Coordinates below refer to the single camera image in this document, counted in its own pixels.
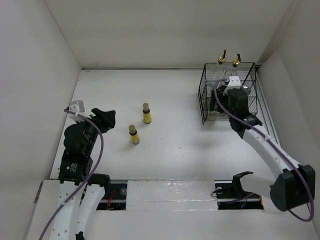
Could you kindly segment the white spice jar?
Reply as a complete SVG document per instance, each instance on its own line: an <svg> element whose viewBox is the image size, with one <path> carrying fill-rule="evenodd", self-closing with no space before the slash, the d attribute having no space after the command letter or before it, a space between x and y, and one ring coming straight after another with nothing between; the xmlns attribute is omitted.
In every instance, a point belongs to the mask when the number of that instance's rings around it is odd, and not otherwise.
<svg viewBox="0 0 320 240"><path fill-rule="evenodd" d="M209 112L218 112L219 104L217 103L217 100L215 98L210 99L209 103Z"/></svg>

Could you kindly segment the glass bottle dark contents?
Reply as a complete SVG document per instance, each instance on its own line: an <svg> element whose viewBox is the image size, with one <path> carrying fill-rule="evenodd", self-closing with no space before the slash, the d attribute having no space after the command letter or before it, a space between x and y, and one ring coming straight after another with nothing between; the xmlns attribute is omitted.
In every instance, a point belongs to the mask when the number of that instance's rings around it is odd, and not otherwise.
<svg viewBox="0 0 320 240"><path fill-rule="evenodd" d="M237 68L241 62L242 62L241 55L237 53L235 59L232 61L232 63L230 64L230 66L226 71L226 76L227 77L237 76L238 75Z"/></svg>

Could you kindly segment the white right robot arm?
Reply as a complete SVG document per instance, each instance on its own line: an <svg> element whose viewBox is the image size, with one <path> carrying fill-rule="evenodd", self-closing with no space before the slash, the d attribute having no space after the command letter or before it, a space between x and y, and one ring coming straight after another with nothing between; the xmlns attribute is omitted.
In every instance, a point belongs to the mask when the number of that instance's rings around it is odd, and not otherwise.
<svg viewBox="0 0 320 240"><path fill-rule="evenodd" d="M315 213L316 172L310 166L302 165L290 157L268 134L262 121L250 113L247 91L241 86L215 87L212 97L218 108L228 115L231 128L249 144L266 163L273 178L255 175L252 171L237 173L228 188L220 193L231 192L234 202L258 195L271 199L281 212L307 205L311 221Z"/></svg>

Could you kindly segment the glass bottle gold pourer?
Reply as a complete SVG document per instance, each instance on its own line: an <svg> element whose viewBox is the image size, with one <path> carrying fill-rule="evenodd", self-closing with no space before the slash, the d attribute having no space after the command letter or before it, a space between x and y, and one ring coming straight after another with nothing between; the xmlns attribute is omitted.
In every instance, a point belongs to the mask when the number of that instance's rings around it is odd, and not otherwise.
<svg viewBox="0 0 320 240"><path fill-rule="evenodd" d="M224 64L226 62L226 53L227 53L227 50L224 49L223 53L217 59L216 66L212 70L214 81L218 81L220 79L223 79L225 76L225 70L224 70L225 65Z"/></svg>

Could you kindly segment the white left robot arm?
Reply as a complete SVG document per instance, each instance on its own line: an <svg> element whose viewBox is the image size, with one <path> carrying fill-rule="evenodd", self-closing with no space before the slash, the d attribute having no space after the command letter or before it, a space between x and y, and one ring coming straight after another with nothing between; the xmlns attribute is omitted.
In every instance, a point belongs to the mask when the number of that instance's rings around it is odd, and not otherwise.
<svg viewBox="0 0 320 240"><path fill-rule="evenodd" d="M104 198L111 194L109 175L96 173L103 152L93 162L91 154L96 140L104 146L103 134L116 125L116 111L91 110L85 116L71 107L65 113L75 121L64 131L64 152L59 168L58 208L46 227L52 227L51 240L85 240L89 223Z"/></svg>

